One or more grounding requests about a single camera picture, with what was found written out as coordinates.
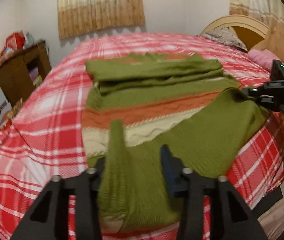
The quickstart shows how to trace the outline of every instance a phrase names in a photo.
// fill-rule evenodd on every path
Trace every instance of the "wooden nightstand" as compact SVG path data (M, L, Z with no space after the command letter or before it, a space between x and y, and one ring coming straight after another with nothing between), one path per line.
M0 88L12 106L20 98L26 101L35 90L29 75L29 70L34 67L38 68L43 80L51 70L45 41L17 51L0 66Z

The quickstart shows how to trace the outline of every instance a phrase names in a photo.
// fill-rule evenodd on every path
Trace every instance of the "screw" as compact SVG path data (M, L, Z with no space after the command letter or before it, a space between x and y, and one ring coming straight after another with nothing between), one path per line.
M96 168L88 168L88 170L86 171L88 174L94 174L96 173L97 169Z
M220 181L220 182L227 182L227 177L226 176L220 176L219 178L218 178L218 180Z
M183 172L184 174L191 174L193 171L192 171L192 169L190 169L190 168L183 168L182 172Z
M53 182L59 182L61 179L62 177L60 175L54 175L51 180Z

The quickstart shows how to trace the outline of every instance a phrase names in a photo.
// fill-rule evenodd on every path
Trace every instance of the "bed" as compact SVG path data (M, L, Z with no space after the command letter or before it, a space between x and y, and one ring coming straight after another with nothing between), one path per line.
M269 73L251 62L246 53L200 36L139 33L81 43L30 96L13 125L0 132L0 239L10 238L23 214L53 175L72 177L87 168L81 113L92 82L84 63L89 59L120 57L130 52L199 53L205 59L217 58L224 70L244 86L259 86L269 78ZM283 179L284 145L278 124L277 115L272 114L263 128L242 147L227 173L251 209ZM70 201L69 208L72 221L74 201ZM203 239L208 239L208 205L204 218ZM70 224L69 238L75 239L74 227ZM175 239L177 230L178 223L175 223L153 232L106 234L105 238Z

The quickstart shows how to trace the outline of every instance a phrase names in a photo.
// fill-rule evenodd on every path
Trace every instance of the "cream stripe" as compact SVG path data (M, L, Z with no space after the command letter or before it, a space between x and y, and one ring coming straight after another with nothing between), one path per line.
M143 123L135 123L125 128L126 145L128 147L139 145L154 139L159 134L166 132L176 126L184 119L190 118L204 107L170 114L159 118L149 119ZM96 128L82 129L83 144L87 157L94 153L105 152L110 138L109 130Z
M223 79L225 79L225 77L209 78L209 79L207 79L207 81L211 82L211 81L218 81L218 80L223 80Z

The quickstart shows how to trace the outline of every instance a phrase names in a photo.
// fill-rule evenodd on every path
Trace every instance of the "orange stripe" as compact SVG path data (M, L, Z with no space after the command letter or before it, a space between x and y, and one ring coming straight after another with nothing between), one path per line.
M121 119L125 126L144 120L161 117L169 114L196 109L208 105L221 91L183 96L152 104L139 105L127 108L113 108L105 111L84 109L82 112L82 127L108 129L114 119Z

